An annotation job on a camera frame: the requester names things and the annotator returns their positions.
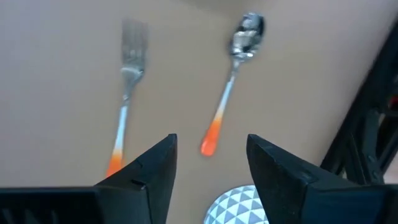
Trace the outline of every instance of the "white geometric pattern object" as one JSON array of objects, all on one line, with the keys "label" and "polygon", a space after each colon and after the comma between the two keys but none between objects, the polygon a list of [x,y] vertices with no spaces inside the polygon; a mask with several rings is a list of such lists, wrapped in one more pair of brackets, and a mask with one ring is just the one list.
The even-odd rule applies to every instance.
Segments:
[{"label": "white geometric pattern object", "polygon": [[254,185],[229,190],[206,213],[204,224],[269,224]]}]

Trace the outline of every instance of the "triangle pattern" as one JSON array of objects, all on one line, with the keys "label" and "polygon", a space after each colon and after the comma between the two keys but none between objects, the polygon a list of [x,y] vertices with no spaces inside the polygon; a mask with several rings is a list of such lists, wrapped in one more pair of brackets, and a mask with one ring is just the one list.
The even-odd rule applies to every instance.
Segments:
[{"label": "triangle pattern", "polygon": [[246,194],[242,194],[242,195],[241,195],[240,202],[244,202],[245,200],[252,200],[252,199],[249,198]]},{"label": "triangle pattern", "polygon": [[228,211],[232,213],[232,215],[237,215],[238,214],[238,207],[239,204],[232,205],[231,207],[228,208]]},{"label": "triangle pattern", "polygon": [[218,209],[218,206],[215,207],[215,208],[210,212],[210,216],[212,216],[212,217],[217,217],[217,209]]},{"label": "triangle pattern", "polygon": [[254,213],[250,213],[250,217],[249,217],[249,223],[257,223],[257,222],[261,222],[263,221],[263,219],[259,218],[257,215],[255,215]]},{"label": "triangle pattern", "polygon": [[218,197],[218,198],[214,201],[214,203],[215,203],[215,204],[218,204],[218,203],[220,202],[220,198],[221,198],[221,196]]},{"label": "triangle pattern", "polygon": [[228,208],[228,200],[229,198],[224,199],[223,201],[220,202],[220,204],[218,206],[223,207],[223,209],[227,209]]},{"label": "triangle pattern", "polygon": [[245,200],[244,202],[241,202],[241,205],[244,205],[246,208],[248,208],[248,210],[251,209],[251,204],[252,204],[253,200]]},{"label": "triangle pattern", "polygon": [[238,202],[235,201],[233,198],[229,198],[227,208],[231,207],[232,205],[236,205]]},{"label": "triangle pattern", "polygon": [[227,223],[228,221],[230,221],[230,220],[233,219],[234,217],[235,217],[235,216],[234,216],[231,212],[226,211],[224,223]]},{"label": "triangle pattern", "polygon": [[227,195],[228,197],[231,196],[232,190],[229,190],[225,193],[225,195]]},{"label": "triangle pattern", "polygon": [[223,194],[219,197],[218,203],[222,202],[224,199],[228,198],[227,195]]},{"label": "triangle pattern", "polygon": [[221,213],[223,213],[223,211],[225,211],[225,208],[221,206],[217,207],[217,213],[215,217],[218,217]]},{"label": "triangle pattern", "polygon": [[262,205],[258,204],[255,200],[253,200],[252,204],[251,204],[251,209],[263,209]]},{"label": "triangle pattern", "polygon": [[244,223],[242,222],[240,219],[235,219],[235,224],[248,224],[248,223]]},{"label": "triangle pattern", "polygon": [[231,191],[231,195],[235,195],[235,194],[238,194],[238,193],[241,193],[241,191],[240,191],[240,190],[237,190],[237,189],[233,189],[233,190]]},{"label": "triangle pattern", "polygon": [[219,221],[220,223],[224,223],[225,213],[226,213],[226,211],[224,211],[223,213],[221,213],[221,215],[219,215],[218,217],[216,217],[216,220]]},{"label": "triangle pattern", "polygon": [[259,218],[261,218],[263,220],[268,220],[264,209],[256,209],[256,210],[253,210],[252,213],[256,214]]},{"label": "triangle pattern", "polygon": [[225,224],[235,224],[236,217],[233,217],[230,221]]},{"label": "triangle pattern", "polygon": [[240,215],[240,214],[245,213],[245,212],[248,212],[248,211],[249,211],[248,208],[246,208],[246,207],[243,206],[243,205],[239,205],[239,207],[238,207],[238,214],[237,214],[237,215]]},{"label": "triangle pattern", "polygon": [[213,204],[210,206],[210,208],[209,208],[209,210],[207,211],[207,213],[210,213],[211,211],[213,211],[213,209],[214,209],[216,206],[217,206],[217,204],[216,204],[216,203],[213,203]]},{"label": "triangle pattern", "polygon": [[208,223],[208,224],[213,224],[214,220],[215,220],[215,219],[214,219],[211,215],[209,215],[209,217],[208,217],[208,219],[207,219],[207,221],[208,221],[207,223]]},{"label": "triangle pattern", "polygon": [[260,198],[259,197],[259,192],[257,192],[257,190],[254,191],[253,198]]},{"label": "triangle pattern", "polygon": [[259,203],[260,205],[262,205],[261,200],[259,198],[254,199],[254,201],[256,201],[257,203]]},{"label": "triangle pattern", "polygon": [[249,198],[253,198],[254,197],[254,190],[247,190],[245,192],[243,192],[245,195],[247,195]]},{"label": "triangle pattern", "polygon": [[249,223],[250,212],[245,212],[237,216],[243,223]]},{"label": "triangle pattern", "polygon": [[252,190],[252,188],[250,186],[244,186],[243,191],[247,191],[247,190]]},{"label": "triangle pattern", "polygon": [[241,196],[242,196],[242,193],[239,193],[239,194],[232,195],[231,198],[233,198],[237,202],[240,202],[241,201]]}]

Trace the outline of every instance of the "spoon bowl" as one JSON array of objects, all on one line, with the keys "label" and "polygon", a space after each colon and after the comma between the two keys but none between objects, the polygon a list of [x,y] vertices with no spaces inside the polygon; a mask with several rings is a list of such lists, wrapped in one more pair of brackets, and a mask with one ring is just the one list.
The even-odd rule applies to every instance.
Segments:
[{"label": "spoon bowl", "polygon": [[229,42],[229,54],[234,60],[245,62],[258,51],[265,31],[264,18],[249,12],[243,15],[242,21]]}]

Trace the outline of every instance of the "fork handle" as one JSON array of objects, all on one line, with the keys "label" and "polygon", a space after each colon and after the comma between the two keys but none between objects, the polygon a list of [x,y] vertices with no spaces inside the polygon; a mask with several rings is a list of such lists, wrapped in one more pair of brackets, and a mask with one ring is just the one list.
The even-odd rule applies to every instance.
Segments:
[{"label": "fork handle", "polygon": [[124,100],[123,105],[120,107],[119,126],[114,142],[111,160],[109,162],[106,177],[109,177],[123,168],[123,142],[124,132],[126,130],[127,112],[129,110],[129,101]]},{"label": "fork handle", "polygon": [[221,123],[223,121],[224,110],[228,102],[229,95],[234,86],[236,75],[238,74],[239,62],[233,63],[233,69],[229,76],[229,81],[225,85],[223,96],[221,97],[216,114],[211,122],[203,142],[201,144],[200,152],[204,156],[212,156],[217,148],[217,142],[221,131]]}]

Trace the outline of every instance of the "black plastic frame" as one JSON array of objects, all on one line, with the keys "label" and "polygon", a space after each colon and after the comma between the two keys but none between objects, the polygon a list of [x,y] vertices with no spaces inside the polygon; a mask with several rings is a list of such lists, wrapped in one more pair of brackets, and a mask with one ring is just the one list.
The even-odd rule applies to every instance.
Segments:
[{"label": "black plastic frame", "polygon": [[92,187],[0,189],[0,223],[164,224],[177,168],[177,135]]},{"label": "black plastic frame", "polygon": [[382,184],[398,149],[398,22],[359,89],[321,168],[358,184]]},{"label": "black plastic frame", "polygon": [[255,134],[246,153],[270,224],[398,223],[398,185],[355,184]]}]

